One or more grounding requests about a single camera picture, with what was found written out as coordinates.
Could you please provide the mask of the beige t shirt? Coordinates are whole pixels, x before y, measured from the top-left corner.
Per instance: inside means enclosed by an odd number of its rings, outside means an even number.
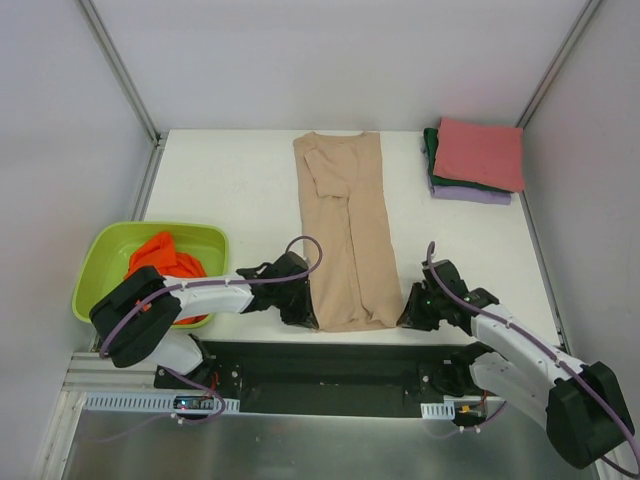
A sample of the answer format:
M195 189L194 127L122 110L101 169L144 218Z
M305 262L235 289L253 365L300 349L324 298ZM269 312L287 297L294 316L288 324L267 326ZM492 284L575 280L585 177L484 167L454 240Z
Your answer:
M321 330L395 327L404 309L384 198L380 135L309 132L293 142L304 246Z

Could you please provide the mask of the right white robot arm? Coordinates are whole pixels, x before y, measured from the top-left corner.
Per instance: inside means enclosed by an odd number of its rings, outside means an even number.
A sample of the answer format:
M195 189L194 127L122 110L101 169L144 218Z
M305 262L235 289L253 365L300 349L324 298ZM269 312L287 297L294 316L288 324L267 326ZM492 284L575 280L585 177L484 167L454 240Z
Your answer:
M498 395L537 423L556 452L583 469L622 444L634 453L635 427L615 373L540 339L483 288L470 290L454 264L427 259L399 326L433 331L441 322L473 343L430 376L443 395Z

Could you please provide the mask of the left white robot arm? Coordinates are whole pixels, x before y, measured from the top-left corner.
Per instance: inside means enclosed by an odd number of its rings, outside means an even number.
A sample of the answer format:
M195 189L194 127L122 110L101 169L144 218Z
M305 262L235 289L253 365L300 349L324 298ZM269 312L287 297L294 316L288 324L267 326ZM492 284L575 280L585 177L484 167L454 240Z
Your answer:
M196 335L174 331L173 325L191 317L275 308L284 324L317 329L308 270L292 251L220 277L172 277L145 266L95 304L89 317L102 340L101 355L115 367L147 361L175 372L188 388L213 389L213 355Z

